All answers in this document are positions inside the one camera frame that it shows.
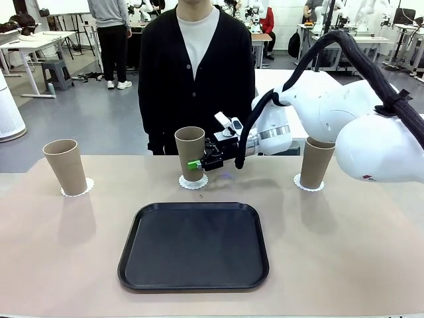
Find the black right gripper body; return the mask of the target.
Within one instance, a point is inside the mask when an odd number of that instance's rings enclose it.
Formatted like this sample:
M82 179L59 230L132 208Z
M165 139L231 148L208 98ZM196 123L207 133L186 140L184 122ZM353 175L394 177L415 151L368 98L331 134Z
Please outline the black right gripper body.
M237 157L238 143L237 135L224 136L221 132L216 132L211 138L206 138L201 168L206 172L222 168L225 161Z

